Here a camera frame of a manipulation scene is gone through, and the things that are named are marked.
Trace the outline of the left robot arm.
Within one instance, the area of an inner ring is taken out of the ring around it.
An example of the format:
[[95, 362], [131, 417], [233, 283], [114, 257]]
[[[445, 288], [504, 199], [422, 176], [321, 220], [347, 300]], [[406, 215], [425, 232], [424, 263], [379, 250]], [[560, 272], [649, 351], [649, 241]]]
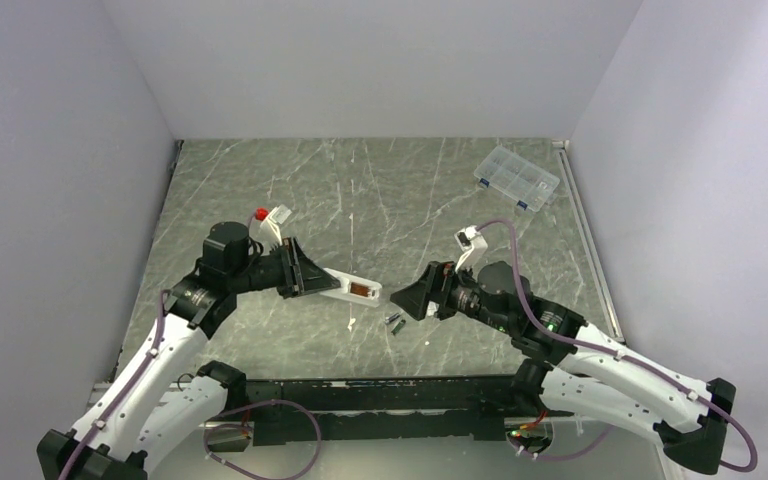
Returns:
[[201, 423], [232, 420], [250, 409], [243, 372], [218, 361], [190, 387], [160, 400], [186, 364], [236, 310], [241, 294], [275, 290], [294, 298], [341, 288], [298, 241], [265, 248], [246, 225], [214, 225], [193, 270], [161, 292], [154, 325], [117, 378], [67, 432], [48, 431], [37, 446], [47, 479], [145, 479]]

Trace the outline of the white remote control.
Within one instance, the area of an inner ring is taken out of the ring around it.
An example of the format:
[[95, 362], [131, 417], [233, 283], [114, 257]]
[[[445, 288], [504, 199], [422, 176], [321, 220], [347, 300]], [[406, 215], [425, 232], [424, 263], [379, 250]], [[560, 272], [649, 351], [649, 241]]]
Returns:
[[330, 268], [325, 268], [325, 271], [339, 281], [339, 286], [321, 292], [321, 295], [366, 307], [380, 305], [381, 283]]

